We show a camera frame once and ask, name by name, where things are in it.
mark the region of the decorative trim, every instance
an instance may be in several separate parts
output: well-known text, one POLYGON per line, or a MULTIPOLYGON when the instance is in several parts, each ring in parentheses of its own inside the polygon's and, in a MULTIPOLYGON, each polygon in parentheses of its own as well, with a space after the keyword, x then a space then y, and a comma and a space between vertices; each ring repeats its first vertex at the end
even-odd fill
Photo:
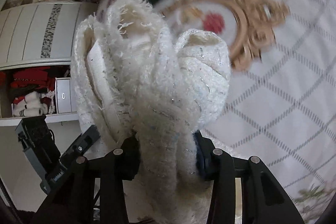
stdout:
MULTIPOLYGON (((177 0, 165 8, 162 13, 169 16, 177 8, 203 0, 177 0)), ((238 31, 232 45, 229 46, 232 67, 246 70, 254 58, 261 58, 260 50, 274 44, 273 27, 285 22, 290 14, 284 2, 275 0, 207 0, 230 9, 235 16, 238 31)))
POLYGON ((54 32, 58 20, 58 15, 61 11, 63 4, 54 4, 52 8, 47 28, 45 30, 42 49, 41 49, 41 58, 50 58, 51 47, 53 45, 54 32))

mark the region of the white fluffy fabric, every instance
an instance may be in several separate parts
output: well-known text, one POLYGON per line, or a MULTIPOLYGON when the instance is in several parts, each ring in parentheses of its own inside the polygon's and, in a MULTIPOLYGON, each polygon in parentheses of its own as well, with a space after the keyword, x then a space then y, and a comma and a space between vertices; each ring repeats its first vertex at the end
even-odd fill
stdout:
POLYGON ((150 203, 151 216, 204 223, 211 185, 198 176, 193 132, 223 109, 231 75, 226 43, 194 29, 174 41, 150 4, 117 0, 104 23, 90 16, 79 26, 71 70, 82 130, 95 124, 101 134, 91 157, 136 131, 142 164, 130 184, 144 187, 139 199, 150 203))

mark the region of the white patterned fabric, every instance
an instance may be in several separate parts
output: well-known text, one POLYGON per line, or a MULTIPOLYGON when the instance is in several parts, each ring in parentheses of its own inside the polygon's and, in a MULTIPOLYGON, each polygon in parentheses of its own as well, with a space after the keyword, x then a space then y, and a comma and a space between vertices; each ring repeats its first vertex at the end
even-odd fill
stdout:
MULTIPOLYGON (((314 223, 336 190, 336 1, 276 1, 290 9, 273 28, 276 44, 232 73, 226 107, 203 132, 245 157, 259 156, 314 223)), ((226 28, 235 25, 223 16, 226 28)))

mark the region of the red fabric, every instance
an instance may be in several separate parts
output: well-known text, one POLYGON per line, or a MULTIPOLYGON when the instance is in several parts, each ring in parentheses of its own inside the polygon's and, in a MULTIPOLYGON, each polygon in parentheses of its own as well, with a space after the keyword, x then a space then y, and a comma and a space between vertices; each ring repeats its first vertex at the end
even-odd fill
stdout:
POLYGON ((15 100, 13 101, 13 104, 18 104, 19 102, 21 102, 25 97, 24 96, 20 96, 18 98, 15 98, 15 100))
POLYGON ((6 74, 0 71, 0 86, 6 82, 6 74))
POLYGON ((10 86, 12 88, 21 88, 33 84, 39 85, 36 90, 49 88, 50 91, 54 91, 56 79, 48 77, 48 72, 44 71, 46 69, 50 69, 50 67, 44 66, 20 70, 13 74, 14 81, 10 86))
POLYGON ((36 67, 29 68, 25 70, 20 70, 13 74, 14 79, 25 79, 25 80, 37 80, 37 81, 46 81, 48 78, 48 73, 44 71, 50 67, 36 67))
POLYGON ((51 99, 49 97, 43 97, 40 99, 41 104, 46 104, 48 107, 51 105, 51 99))
POLYGON ((39 85, 36 90, 42 89, 42 88, 49 88, 50 91, 55 90, 55 78, 47 77, 47 81, 40 81, 40 80, 16 80, 13 81, 10 86, 14 89, 21 88, 30 84, 33 85, 39 85))
POLYGON ((209 13, 203 20, 203 29, 205 31, 220 34, 225 28, 225 21, 221 14, 209 13))

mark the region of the screw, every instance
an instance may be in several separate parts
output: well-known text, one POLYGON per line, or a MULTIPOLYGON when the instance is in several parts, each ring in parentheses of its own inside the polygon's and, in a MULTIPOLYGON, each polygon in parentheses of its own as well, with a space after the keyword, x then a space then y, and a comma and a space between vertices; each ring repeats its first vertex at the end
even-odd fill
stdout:
POLYGON ((253 156, 251 157, 251 162, 254 162, 255 164, 260 162, 260 158, 258 158, 257 156, 253 156))
POLYGON ((216 148, 212 151, 212 153, 214 153, 217 156, 220 156, 221 154, 223 154, 223 150, 216 148))
POLYGON ((76 162, 77 162, 78 164, 82 164, 82 163, 84 163, 85 160, 86 160, 86 157, 83 157, 83 156, 79 156, 78 158, 76 158, 76 162))
POLYGON ((120 148, 117 148, 115 150, 113 150, 113 154, 115 154, 116 156, 119 156, 123 153, 124 151, 120 148))

